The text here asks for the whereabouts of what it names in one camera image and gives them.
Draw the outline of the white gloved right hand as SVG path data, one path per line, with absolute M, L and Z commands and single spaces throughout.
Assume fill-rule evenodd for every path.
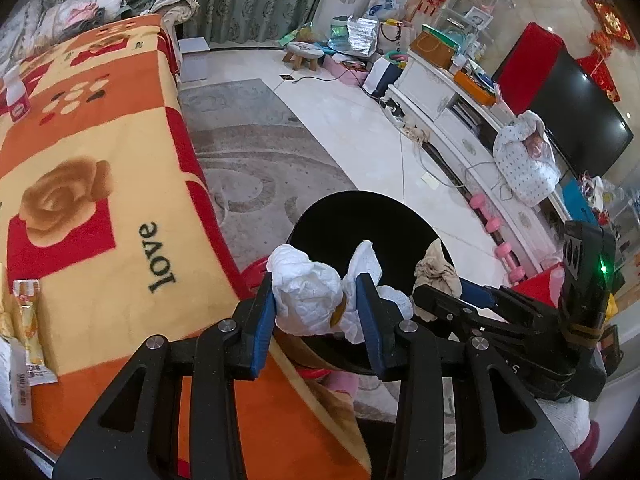
M 591 425 L 588 401 L 571 396 L 562 401 L 537 399 L 536 402 L 570 452 L 587 440 Z

